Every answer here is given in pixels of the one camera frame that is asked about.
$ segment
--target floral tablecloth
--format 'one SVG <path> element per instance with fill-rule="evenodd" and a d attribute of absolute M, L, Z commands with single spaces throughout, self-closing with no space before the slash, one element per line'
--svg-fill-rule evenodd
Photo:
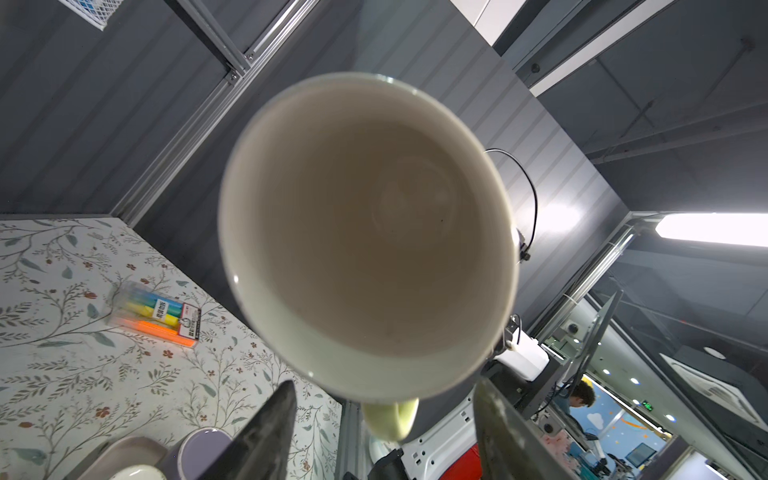
<path fill-rule="evenodd" d="M 202 309 L 194 349 L 111 326 L 145 284 Z M 110 438 L 230 434 L 284 380 L 298 412 L 288 478 L 332 478 L 341 405 L 114 218 L 0 222 L 0 480 L 63 478 Z"/>

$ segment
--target monitor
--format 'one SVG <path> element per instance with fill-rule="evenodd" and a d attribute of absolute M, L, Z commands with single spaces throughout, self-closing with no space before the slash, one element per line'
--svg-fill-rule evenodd
<path fill-rule="evenodd" d="M 647 462 L 648 459 L 654 455 L 654 453 L 656 453 L 656 450 L 653 450 L 648 445 L 641 443 L 635 447 L 634 450 L 629 452 L 629 455 L 627 455 L 625 458 L 635 468 L 639 468 L 640 465 L 643 465 L 645 462 Z"/>

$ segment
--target cup handle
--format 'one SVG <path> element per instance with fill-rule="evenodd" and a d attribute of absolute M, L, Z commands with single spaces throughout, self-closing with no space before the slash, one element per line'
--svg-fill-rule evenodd
<path fill-rule="evenodd" d="M 377 438 L 385 442 L 399 442 L 411 432 L 418 407 L 419 399 L 390 405 L 363 403 L 362 416 Z"/>

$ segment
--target wire basket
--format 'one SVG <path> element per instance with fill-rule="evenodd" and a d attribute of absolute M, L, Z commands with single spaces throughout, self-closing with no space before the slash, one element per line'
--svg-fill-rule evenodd
<path fill-rule="evenodd" d="M 107 20 L 118 9 L 123 0 L 59 0 L 74 13 L 98 28 L 104 30 Z"/>

